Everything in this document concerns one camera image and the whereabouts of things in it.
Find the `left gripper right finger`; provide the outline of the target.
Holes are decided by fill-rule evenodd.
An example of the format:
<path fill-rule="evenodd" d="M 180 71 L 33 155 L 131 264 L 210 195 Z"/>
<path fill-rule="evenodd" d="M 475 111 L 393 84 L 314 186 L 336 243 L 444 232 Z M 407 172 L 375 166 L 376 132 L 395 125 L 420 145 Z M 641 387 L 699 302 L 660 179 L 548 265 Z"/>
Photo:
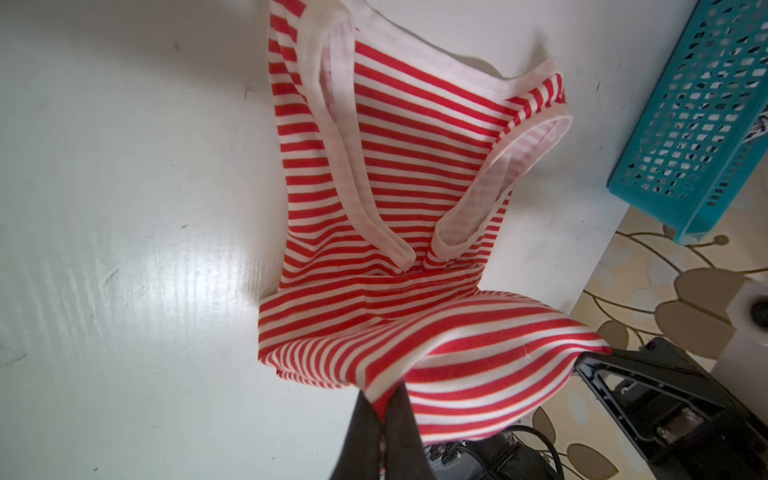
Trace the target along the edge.
<path fill-rule="evenodd" d="M 385 478 L 390 480 L 435 480 L 424 452 L 404 383 L 392 395 L 386 410 Z"/>

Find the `red white striped garment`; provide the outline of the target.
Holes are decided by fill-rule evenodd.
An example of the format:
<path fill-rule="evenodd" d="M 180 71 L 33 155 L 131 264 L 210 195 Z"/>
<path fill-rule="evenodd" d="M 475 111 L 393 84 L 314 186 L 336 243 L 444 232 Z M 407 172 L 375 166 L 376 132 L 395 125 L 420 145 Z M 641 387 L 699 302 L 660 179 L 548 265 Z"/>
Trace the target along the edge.
<path fill-rule="evenodd" d="M 363 1 L 274 1 L 268 71 L 288 192 L 258 358 L 283 379 L 407 390 L 425 444 L 479 440 L 539 408 L 593 329 L 479 283 L 515 184 L 567 133 L 561 70 L 477 70 Z"/>

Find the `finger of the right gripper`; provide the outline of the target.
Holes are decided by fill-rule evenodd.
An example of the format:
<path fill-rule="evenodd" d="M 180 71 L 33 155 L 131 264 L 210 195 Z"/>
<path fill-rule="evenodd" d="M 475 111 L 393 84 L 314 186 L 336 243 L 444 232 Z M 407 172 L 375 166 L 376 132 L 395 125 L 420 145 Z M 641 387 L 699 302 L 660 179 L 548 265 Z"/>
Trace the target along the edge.
<path fill-rule="evenodd" d="M 574 371 L 655 478 L 766 478 L 766 424 L 666 339 L 584 353 Z"/>

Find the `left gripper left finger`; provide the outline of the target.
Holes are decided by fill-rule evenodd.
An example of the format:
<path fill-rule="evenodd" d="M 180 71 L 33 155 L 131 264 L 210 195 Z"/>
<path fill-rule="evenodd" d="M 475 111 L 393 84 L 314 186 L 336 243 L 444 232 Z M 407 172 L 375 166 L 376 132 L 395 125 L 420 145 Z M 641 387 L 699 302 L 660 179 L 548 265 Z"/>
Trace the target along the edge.
<path fill-rule="evenodd" d="M 362 391 L 330 480 L 376 480 L 380 477 L 381 424 Z"/>

